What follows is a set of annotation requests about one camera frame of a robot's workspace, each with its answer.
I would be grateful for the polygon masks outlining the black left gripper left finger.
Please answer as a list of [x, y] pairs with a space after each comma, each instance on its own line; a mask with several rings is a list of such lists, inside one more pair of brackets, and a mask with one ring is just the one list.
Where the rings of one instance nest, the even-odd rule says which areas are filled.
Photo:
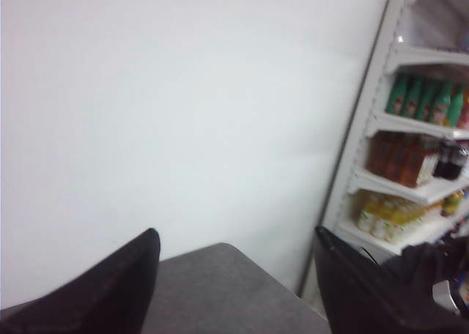
[[140, 333], [160, 238], [147, 229], [76, 279], [1, 320], [2, 333]]

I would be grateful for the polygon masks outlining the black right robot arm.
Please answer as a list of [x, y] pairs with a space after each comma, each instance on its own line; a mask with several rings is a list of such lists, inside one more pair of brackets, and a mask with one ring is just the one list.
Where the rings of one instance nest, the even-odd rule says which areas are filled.
[[406, 247], [383, 263], [403, 284], [468, 318], [468, 237]]

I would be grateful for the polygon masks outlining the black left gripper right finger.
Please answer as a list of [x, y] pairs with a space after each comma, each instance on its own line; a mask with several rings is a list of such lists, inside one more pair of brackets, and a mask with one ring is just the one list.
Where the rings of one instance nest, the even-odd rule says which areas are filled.
[[468, 318], [403, 284], [322, 226], [315, 229], [314, 258], [333, 333], [468, 332]]

